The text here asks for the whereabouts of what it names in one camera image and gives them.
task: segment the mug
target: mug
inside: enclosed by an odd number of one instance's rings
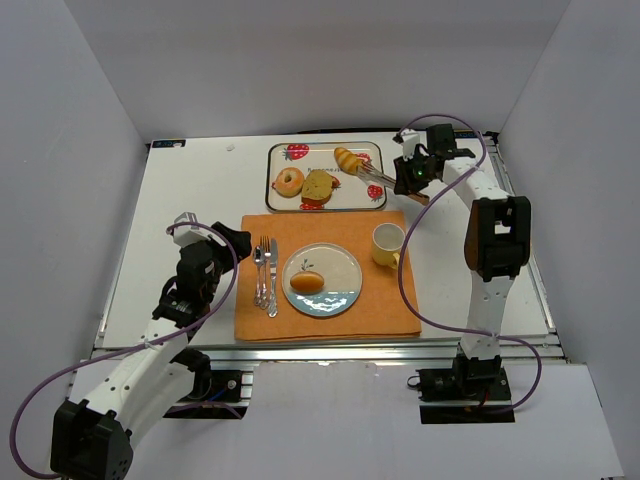
[[[404,231],[395,223],[383,223],[373,231],[371,256],[383,267],[398,268],[400,249],[404,242]]]

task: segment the gray wall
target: gray wall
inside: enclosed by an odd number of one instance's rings
[[[640,3],[571,2],[500,136],[567,353],[640,479]]]
[[[144,145],[62,0],[0,3],[0,470],[40,380],[91,351],[144,166]],[[28,463],[48,463],[68,379],[25,414]]]
[[[145,140],[500,130],[569,0],[66,0]]]

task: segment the orange placemat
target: orange placemat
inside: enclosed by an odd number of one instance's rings
[[[235,337],[244,341],[407,337],[420,334],[420,321],[402,302],[398,273],[371,259],[371,235],[381,223],[395,223],[406,231],[402,212],[290,213],[247,215],[242,230],[251,232],[254,245],[260,235],[278,241],[278,315],[253,305],[256,267],[251,259],[240,264],[236,299]],[[362,291],[346,312],[319,319],[294,309],[282,293],[282,267],[298,249],[317,242],[335,243],[356,257],[362,269]],[[404,282],[407,297],[417,305],[413,273],[407,255]]]

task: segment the strawberry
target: strawberry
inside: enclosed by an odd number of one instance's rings
[[[369,198],[371,198],[371,201],[377,202],[384,195],[384,189],[379,185],[369,185],[367,188],[367,194],[369,195]]]
[[[324,205],[307,205],[306,203],[300,204],[300,210],[324,210]]]
[[[368,153],[356,153],[356,157],[362,158],[362,161],[365,163],[371,163],[371,157]]]
[[[309,145],[303,143],[292,143],[287,145],[287,149],[284,151],[285,160],[300,160],[307,153],[309,153]]]

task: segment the knife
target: knife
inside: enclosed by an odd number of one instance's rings
[[[271,239],[271,257],[269,267],[271,268],[271,292],[269,294],[269,309],[267,313],[270,317],[278,314],[278,303],[276,301],[276,268],[278,266],[278,243],[275,238]]]

